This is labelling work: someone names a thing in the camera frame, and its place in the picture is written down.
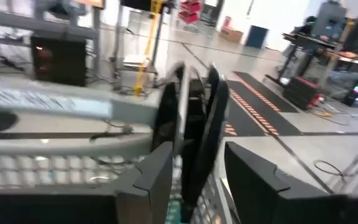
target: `floor marking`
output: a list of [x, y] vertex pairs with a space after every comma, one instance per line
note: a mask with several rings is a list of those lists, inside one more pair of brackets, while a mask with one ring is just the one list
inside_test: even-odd
[[[184, 46], [184, 48], [187, 49], [187, 51], [189, 51], [190, 54], [192, 54], [192, 56], [194, 56], [195, 59], [197, 59], [197, 61], [200, 62], [202, 66], [204, 66], [204, 68], [208, 68], [188, 47], [186, 47], [185, 44], [182, 45]], [[330, 194], [333, 194], [333, 191], [292, 151], [291, 148], [289, 148], [277, 135], [273, 135], [272, 137], [276, 139], [276, 141], [281, 146], [284, 147], [284, 149], [292, 156], [292, 158], [294, 158], [304, 168], [304, 170], [307, 171], [307, 173], [309, 173], [309, 175], [312, 176], [312, 178], [314, 178], [314, 180], [317, 181], [317, 183], [319, 183], [320, 186], [324, 188], [324, 190], [326, 190]]]
[[234, 100], [234, 102], [235, 102], [240, 108], [242, 108], [242, 110], [255, 122], [255, 124], [257, 124], [257, 125], [261, 128], [261, 130], [265, 133], [265, 136], [268, 136], [269, 134], [268, 134], [268, 131], [266, 130], [266, 128], [265, 128], [264, 126], [262, 126], [262, 125], [258, 122], [258, 120], [256, 120], [256, 118], [255, 118], [252, 114], [249, 113], [248, 110], [245, 110], [245, 109], [244, 109], [244, 106], [239, 102], [239, 100], [236, 99], [236, 98], [234, 98], [233, 96], [231, 96], [231, 98], [232, 98], [232, 99]]
[[233, 136], [237, 136], [236, 130], [234, 130], [234, 128], [230, 124], [226, 124], [224, 126], [224, 132], [226, 134], [231, 134]]
[[245, 87], [247, 87], [253, 94], [258, 96], [264, 103], [266, 103], [269, 107], [271, 107], [274, 111], [279, 112], [280, 109], [278, 109], [272, 102], [270, 102], [266, 97], [264, 97], [262, 94], [260, 94], [254, 87], [252, 87], [250, 84], [245, 82], [243, 79], [241, 79], [237, 74], [234, 72], [232, 73], [235, 78], [237, 78], [239, 83], [243, 84]]
[[256, 119], [257, 123], [261, 124], [265, 130], [267, 130], [270, 134], [278, 136], [277, 130], [270, 125], [255, 109], [253, 109], [245, 100], [243, 100], [232, 88], [229, 89], [232, 97], [240, 104], [241, 107], [244, 108], [246, 112], [248, 112], [254, 119]]

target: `concrete floor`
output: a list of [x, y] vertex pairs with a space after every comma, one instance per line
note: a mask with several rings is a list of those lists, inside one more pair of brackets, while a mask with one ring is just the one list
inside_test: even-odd
[[[160, 47], [156, 59], [156, 67], [161, 77], [177, 61], [185, 61], [188, 67], [195, 67], [200, 74], [206, 73], [207, 64], [213, 62], [220, 73], [225, 74], [229, 80], [235, 80], [232, 71], [247, 72], [258, 80], [263, 79], [266, 73], [274, 74], [275, 67], [280, 65], [284, 58], [280, 52], [272, 50], [257, 50], [230, 43], [218, 37], [218, 34], [211, 28], [201, 26], [199, 33], [184, 31], [181, 27], [175, 25], [165, 25], [163, 27]], [[124, 55], [136, 54], [144, 49], [147, 42], [147, 35], [150, 27], [150, 20], [139, 17], [138, 14], [131, 15], [129, 28], [137, 35], [126, 34], [126, 45]], [[112, 54], [114, 41], [114, 31], [112, 27], [105, 27], [101, 31], [101, 51], [102, 60], [106, 60]], [[2, 51], [9, 54], [9, 49]], [[20, 49], [23, 52], [22, 57], [30, 62], [29, 50]], [[111, 72], [109, 65], [102, 61], [101, 72], [109, 78]], [[125, 74], [123, 82], [126, 85], [134, 84], [135, 73]], [[280, 89], [272, 82], [266, 82], [265, 85], [272, 91], [280, 93]], [[94, 83], [90, 86], [97, 89], [109, 89], [107, 83]], [[153, 93], [147, 100], [156, 102], [158, 93]], [[347, 111], [350, 114], [358, 114], [358, 109], [346, 108], [339, 103], [332, 103], [339, 110]], [[332, 163], [339, 169], [344, 169], [358, 154], [358, 116], [350, 118], [349, 116], [335, 116], [333, 119], [346, 125], [334, 124], [321, 118], [317, 118], [309, 113], [300, 112], [282, 113], [291, 124], [299, 130], [309, 133], [331, 132], [338, 133], [332, 136], [302, 136], [302, 137], [279, 137], [281, 141], [271, 136], [266, 137], [230, 137], [224, 141], [234, 141], [246, 149], [257, 153], [258, 155], [276, 163], [282, 170], [288, 172], [300, 180], [323, 189], [321, 184], [306, 171], [305, 166], [324, 182], [328, 187], [333, 187], [333, 176], [325, 174], [313, 166], [313, 161], [322, 159]], [[87, 144], [87, 139], [62, 139], [58, 134], [45, 139], [34, 139], [34, 133], [97, 133], [105, 129], [106, 125], [99, 121], [86, 121], [82, 119], [59, 118], [55, 116], [44, 116], [35, 114], [19, 114], [20, 121], [7, 133], [22, 134], [22, 139], [0, 140], [9, 144], [25, 145], [53, 145], [53, 146], [72, 146]], [[136, 131], [149, 132], [145, 127], [135, 127]], [[101, 142], [110, 142], [113, 140], [104, 139]], [[219, 155], [219, 173], [222, 179], [225, 179], [223, 152]], [[347, 193], [354, 192], [352, 186], [357, 183], [358, 178], [348, 188]]]

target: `desk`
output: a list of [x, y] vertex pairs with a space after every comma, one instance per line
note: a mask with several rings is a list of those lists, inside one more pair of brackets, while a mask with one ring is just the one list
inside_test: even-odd
[[354, 64], [358, 64], [358, 59], [354, 59], [354, 58], [348, 58], [348, 57], [343, 57], [342, 55], [339, 54], [335, 54], [332, 51], [327, 51], [327, 54], [331, 55], [331, 56], [336, 56], [338, 57], [338, 60], [342, 61], [342, 62], [349, 62], [349, 63], [354, 63]]
[[281, 77], [284, 75], [285, 71], [287, 70], [288, 64], [290, 63], [291, 59], [295, 56], [296, 50], [298, 47], [303, 47], [304, 49], [318, 49], [320, 47], [324, 49], [335, 49], [336, 43], [334, 42], [325, 42], [319, 39], [315, 39], [313, 37], [308, 37], [302, 34], [282, 34], [285, 40], [292, 42], [295, 46], [291, 49], [291, 52], [288, 54], [288, 57], [284, 63], [284, 66], [281, 70], [278, 71], [278, 77], [274, 78], [268, 74], [265, 75], [265, 78], [275, 82], [276, 84], [284, 87], [280, 80]]

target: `black cable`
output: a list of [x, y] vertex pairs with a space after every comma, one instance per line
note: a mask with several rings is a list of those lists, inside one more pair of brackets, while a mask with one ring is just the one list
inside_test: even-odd
[[[93, 136], [90, 137], [89, 139], [89, 143], [95, 143], [97, 139], [99, 138], [107, 138], [107, 137], [111, 137], [111, 133], [110, 129], [111, 127], [115, 127], [115, 128], [122, 128], [123, 129], [123, 133], [120, 133], [119, 135], [128, 135], [130, 134], [132, 131], [128, 131], [129, 129], [132, 130], [132, 128], [127, 125], [116, 125], [116, 124], [112, 124], [110, 121], [107, 120], [103, 120], [103, 122], [105, 122], [107, 124], [106, 130], [102, 133], [98, 133], [98, 134], [94, 134]], [[98, 159], [96, 157], [90, 157], [92, 160], [94, 160], [97, 164], [99, 164], [100, 166], [108, 166], [109, 168], [111, 168], [111, 171], [114, 172], [116, 175], [118, 175], [117, 171], [115, 170], [115, 167], [113, 166], [123, 166], [123, 165], [131, 165], [133, 164], [133, 161], [124, 161], [124, 162], [108, 162], [108, 161], [104, 161], [102, 159]]]
[[[323, 168], [321, 168], [318, 164], [326, 164], [329, 167], [332, 167], [336, 172], [331, 172], [328, 170], [325, 170]], [[336, 166], [332, 165], [331, 163], [321, 160], [321, 159], [317, 159], [315, 161], [313, 161], [313, 165], [316, 169], [320, 170], [321, 172], [324, 172], [326, 174], [330, 174], [336, 177], [340, 177], [341, 178], [341, 182], [342, 182], [342, 187], [340, 188], [340, 191], [342, 192], [344, 190], [344, 188], [346, 187], [348, 181], [346, 180], [346, 177], [356, 177], [358, 176], [358, 170], [354, 171], [351, 174], [344, 174], [343, 172], [341, 172]]]

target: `person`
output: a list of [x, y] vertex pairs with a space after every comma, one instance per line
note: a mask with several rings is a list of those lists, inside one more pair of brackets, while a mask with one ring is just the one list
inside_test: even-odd
[[313, 26], [316, 23], [317, 18], [315, 16], [309, 16], [303, 22], [303, 25], [300, 27], [296, 27], [291, 34], [299, 34], [302, 33], [304, 35], [310, 35], [313, 30]]

